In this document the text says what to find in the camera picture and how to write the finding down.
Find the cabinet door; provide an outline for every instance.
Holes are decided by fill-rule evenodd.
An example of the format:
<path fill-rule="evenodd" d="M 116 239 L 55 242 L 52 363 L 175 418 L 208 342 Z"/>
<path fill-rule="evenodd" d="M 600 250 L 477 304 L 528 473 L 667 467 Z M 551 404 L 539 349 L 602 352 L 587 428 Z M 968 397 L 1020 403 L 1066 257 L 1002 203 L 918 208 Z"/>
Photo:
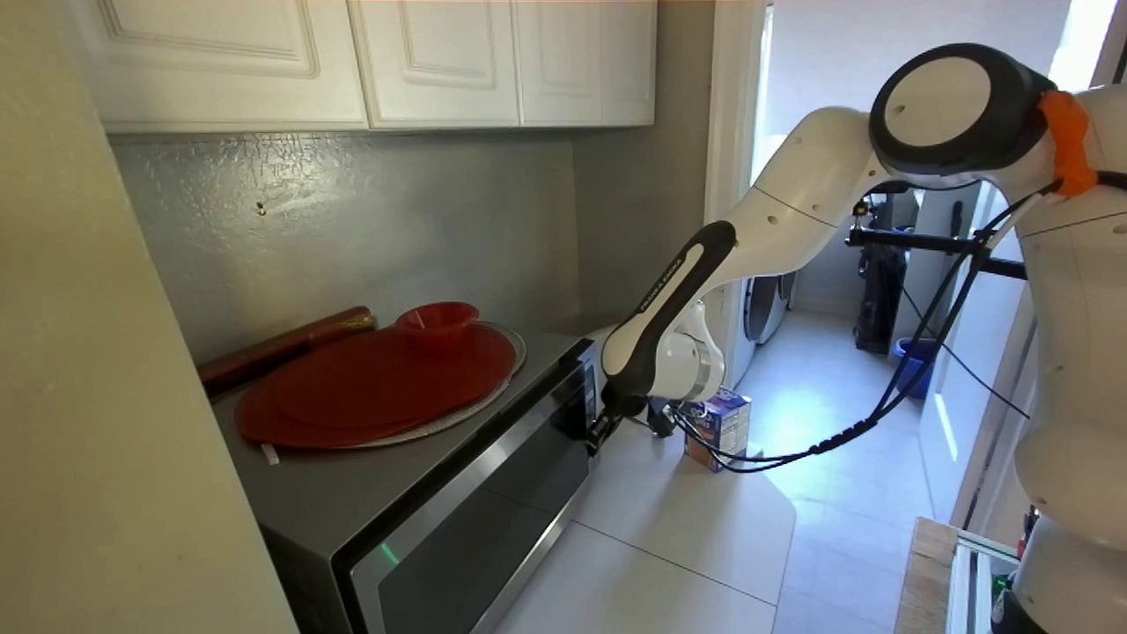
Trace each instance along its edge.
<path fill-rule="evenodd" d="M 72 0 L 111 132 L 365 127 L 344 0 Z"/>
<path fill-rule="evenodd" d="M 655 120 L 655 0 L 521 0 L 516 11 L 526 127 Z"/>
<path fill-rule="evenodd" d="M 516 127 L 506 0 L 356 0 L 378 127 Z"/>
<path fill-rule="evenodd" d="M 659 0 L 602 5 L 602 125 L 655 125 Z"/>
<path fill-rule="evenodd" d="M 519 84 L 526 127 L 600 125 L 602 109 L 602 30 L 594 0 L 521 0 Z"/>

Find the black cable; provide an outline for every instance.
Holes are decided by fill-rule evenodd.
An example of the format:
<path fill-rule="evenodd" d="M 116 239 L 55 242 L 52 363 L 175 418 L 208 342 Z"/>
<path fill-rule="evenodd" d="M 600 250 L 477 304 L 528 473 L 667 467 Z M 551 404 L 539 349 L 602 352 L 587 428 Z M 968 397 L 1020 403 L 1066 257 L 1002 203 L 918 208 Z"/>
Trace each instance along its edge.
<path fill-rule="evenodd" d="M 910 300 L 911 315 L 918 317 L 918 304 L 911 300 L 910 289 L 902 289 L 902 297 Z M 1010 403 L 1009 393 L 1002 393 L 992 385 L 985 385 L 946 342 L 942 345 L 982 392 L 991 392 L 1002 404 L 1009 404 L 1014 415 L 1033 418 L 1018 403 Z"/>
<path fill-rule="evenodd" d="M 1127 190 L 1127 174 L 1095 174 L 1098 185 Z"/>
<path fill-rule="evenodd" d="M 980 261 L 991 257 L 991 246 L 985 246 L 985 242 L 992 239 L 992 233 L 996 233 L 1002 223 L 1009 223 L 1014 210 L 1026 208 L 1029 196 L 1009 203 L 1009 208 L 1004 208 L 1002 214 L 992 214 L 982 228 L 975 228 L 975 242 L 982 242 L 982 250 L 980 250 L 980 253 L 958 253 L 958 257 L 955 257 L 955 266 L 946 269 L 946 274 L 945 274 L 942 289 L 932 294 L 928 315 L 918 317 L 918 329 L 911 330 L 910 345 L 918 345 L 918 342 L 923 342 L 928 323 L 932 321 L 932 315 L 938 315 L 942 304 L 945 304 L 945 294 L 946 294 L 950 283 L 958 278 L 963 266 L 971 257 L 971 269 L 968 269 L 968 274 L 965 274 L 965 283 L 963 283 L 963 289 L 958 289 L 958 297 L 955 297 L 955 304 L 950 304 L 950 310 L 946 310 L 946 317 L 945 317 L 945 323 L 942 323 L 942 330 L 938 330 L 938 345 L 946 342 L 946 334 L 950 334 L 950 329 L 955 329 L 955 321 L 958 321 L 958 315 L 963 315 L 963 305 L 965 305 L 965 300 L 968 300 L 968 294 L 971 294 L 971 283 L 975 283 L 975 274 L 980 274 Z M 807 451 L 788 451 L 788 455 L 728 455 L 728 451 L 719 451 L 716 443 L 701 442 L 701 432 L 696 432 L 689 424 L 682 424 L 682 432 L 686 432 L 693 443 L 701 443 L 701 449 L 712 455 L 712 460 L 716 460 L 719 467 L 726 467 L 726 473 L 773 473 L 773 467 L 791 464 L 791 460 L 809 457 L 809 455 L 829 455 L 829 451 L 845 449 L 845 443 L 852 443 L 855 438 L 870 432 L 890 409 L 897 409 L 897 404 L 904 403 L 904 393 L 911 393 L 911 388 L 928 377 L 930 368 L 932 368 L 932 356 L 928 356 L 928 358 L 915 368 L 915 374 L 910 377 L 910 385 L 897 388 L 897 385 L 902 385 L 902 374 L 910 371 L 910 356 L 902 356 L 897 371 L 890 374 L 890 379 L 888 379 L 884 393 L 876 397 L 876 404 L 870 409 L 870 415 L 868 415 L 868 418 L 855 418 L 852 428 L 838 431 L 836 438 L 825 438 L 825 442 L 809 443 Z"/>

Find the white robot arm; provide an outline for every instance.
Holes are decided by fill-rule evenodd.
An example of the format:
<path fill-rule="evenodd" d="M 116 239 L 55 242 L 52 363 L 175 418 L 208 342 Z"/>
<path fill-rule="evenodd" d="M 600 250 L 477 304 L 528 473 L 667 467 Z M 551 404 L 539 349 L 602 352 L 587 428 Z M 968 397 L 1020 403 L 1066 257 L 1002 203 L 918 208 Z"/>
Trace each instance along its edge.
<path fill-rule="evenodd" d="M 719 392 L 701 297 L 803 269 L 881 185 L 991 179 L 1018 214 L 1038 404 L 1018 476 L 1044 517 L 1014 585 L 1029 629 L 1127 629 L 1127 88 L 1061 96 L 985 45 L 942 45 L 870 114 L 807 118 L 728 219 L 706 224 L 602 345 L 602 442 L 649 397 Z"/>

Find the white floor tile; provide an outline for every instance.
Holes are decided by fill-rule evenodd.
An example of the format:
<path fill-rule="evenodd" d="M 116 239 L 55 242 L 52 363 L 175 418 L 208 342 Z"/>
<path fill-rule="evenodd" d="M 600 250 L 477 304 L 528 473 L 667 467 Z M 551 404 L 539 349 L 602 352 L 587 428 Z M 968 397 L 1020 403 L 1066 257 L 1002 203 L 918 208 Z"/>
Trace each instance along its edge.
<path fill-rule="evenodd" d="M 755 356 L 752 449 L 800 451 L 864 418 L 890 363 L 852 345 L 836 317 L 788 315 Z M 911 526 L 930 513 L 918 460 L 918 403 L 902 403 L 868 438 L 773 473 L 797 505 L 797 538 L 775 634 L 888 634 Z"/>
<path fill-rule="evenodd" d="M 797 510 L 773 478 L 707 473 L 682 457 L 680 438 L 655 442 L 629 424 L 609 443 L 577 505 L 577 526 L 780 602 Z"/>
<path fill-rule="evenodd" d="M 773 634 L 775 606 L 572 526 L 499 634 Z"/>

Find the red plate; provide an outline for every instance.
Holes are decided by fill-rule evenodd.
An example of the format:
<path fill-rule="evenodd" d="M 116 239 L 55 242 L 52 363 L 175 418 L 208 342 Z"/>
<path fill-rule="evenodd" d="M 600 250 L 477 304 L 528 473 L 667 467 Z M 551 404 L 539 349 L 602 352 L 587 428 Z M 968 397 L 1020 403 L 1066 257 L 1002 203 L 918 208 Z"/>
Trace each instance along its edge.
<path fill-rule="evenodd" d="M 481 323 L 447 352 L 425 352 L 399 330 L 351 334 L 248 392 L 238 431 L 250 443 L 314 451 L 412 442 L 496 393 L 516 368 L 512 339 Z"/>

